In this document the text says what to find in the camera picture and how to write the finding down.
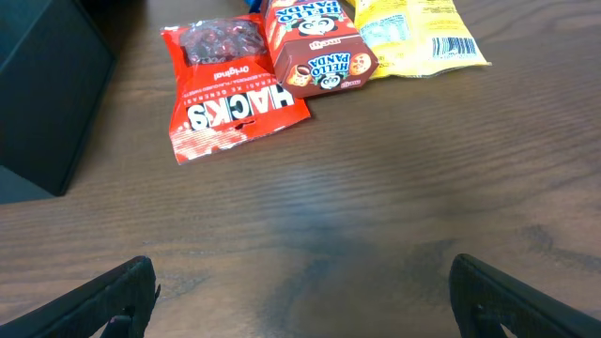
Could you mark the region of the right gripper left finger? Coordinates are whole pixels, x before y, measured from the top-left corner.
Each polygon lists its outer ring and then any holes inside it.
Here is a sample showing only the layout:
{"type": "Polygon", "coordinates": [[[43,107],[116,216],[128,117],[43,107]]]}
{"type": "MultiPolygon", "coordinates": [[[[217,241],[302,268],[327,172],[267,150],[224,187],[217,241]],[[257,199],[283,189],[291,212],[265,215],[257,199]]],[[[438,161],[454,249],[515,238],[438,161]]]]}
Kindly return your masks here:
{"type": "Polygon", "coordinates": [[[135,256],[1,326],[3,337],[142,337],[161,288],[152,261],[135,256]]]}

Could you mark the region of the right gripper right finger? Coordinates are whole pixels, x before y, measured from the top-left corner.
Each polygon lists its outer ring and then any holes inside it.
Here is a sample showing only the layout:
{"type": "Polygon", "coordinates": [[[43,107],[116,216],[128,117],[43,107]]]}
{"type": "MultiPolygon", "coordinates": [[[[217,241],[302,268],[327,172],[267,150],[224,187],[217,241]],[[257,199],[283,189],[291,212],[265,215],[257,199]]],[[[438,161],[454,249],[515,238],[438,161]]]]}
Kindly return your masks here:
{"type": "Polygon", "coordinates": [[[463,338],[598,337],[600,321],[466,253],[449,275],[450,301],[463,338]]]}

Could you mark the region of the red Hacks candy bag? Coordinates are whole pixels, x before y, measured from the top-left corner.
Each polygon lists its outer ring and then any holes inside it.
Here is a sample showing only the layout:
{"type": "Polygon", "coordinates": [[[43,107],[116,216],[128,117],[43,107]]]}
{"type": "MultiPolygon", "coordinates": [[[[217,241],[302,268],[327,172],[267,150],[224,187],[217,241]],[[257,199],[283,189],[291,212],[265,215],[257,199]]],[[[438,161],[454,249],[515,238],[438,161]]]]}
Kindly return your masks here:
{"type": "Polygon", "coordinates": [[[277,81],[258,14],[165,26],[176,100],[169,137],[180,164],[309,118],[277,81]]]}

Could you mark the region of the black gift box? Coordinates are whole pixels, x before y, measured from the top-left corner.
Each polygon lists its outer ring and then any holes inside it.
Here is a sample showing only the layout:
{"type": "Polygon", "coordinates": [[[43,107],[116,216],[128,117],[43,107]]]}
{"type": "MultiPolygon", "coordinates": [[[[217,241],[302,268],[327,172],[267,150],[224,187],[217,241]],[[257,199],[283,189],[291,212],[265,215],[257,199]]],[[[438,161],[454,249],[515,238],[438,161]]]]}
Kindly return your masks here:
{"type": "Polygon", "coordinates": [[[116,57],[74,0],[1,0],[1,201],[66,193],[116,57]]]}

